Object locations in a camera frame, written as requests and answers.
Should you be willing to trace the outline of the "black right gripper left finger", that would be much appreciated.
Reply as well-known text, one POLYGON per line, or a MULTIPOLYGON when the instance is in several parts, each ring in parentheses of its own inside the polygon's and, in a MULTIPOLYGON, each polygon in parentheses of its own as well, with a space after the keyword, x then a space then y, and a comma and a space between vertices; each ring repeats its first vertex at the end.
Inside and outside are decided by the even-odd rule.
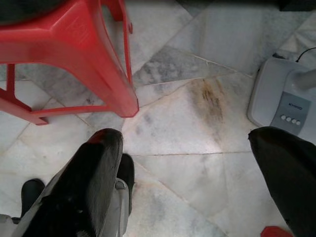
POLYGON ((99 237, 122 156, 122 133, 106 128, 83 143, 24 215, 16 237, 99 237))

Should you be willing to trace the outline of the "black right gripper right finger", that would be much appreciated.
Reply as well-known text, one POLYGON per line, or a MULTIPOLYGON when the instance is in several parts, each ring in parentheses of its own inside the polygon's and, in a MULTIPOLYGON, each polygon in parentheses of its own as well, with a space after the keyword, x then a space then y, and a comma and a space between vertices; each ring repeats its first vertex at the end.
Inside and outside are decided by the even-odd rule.
POLYGON ((248 135, 267 188, 296 237, 316 235, 316 147, 276 127, 248 135))

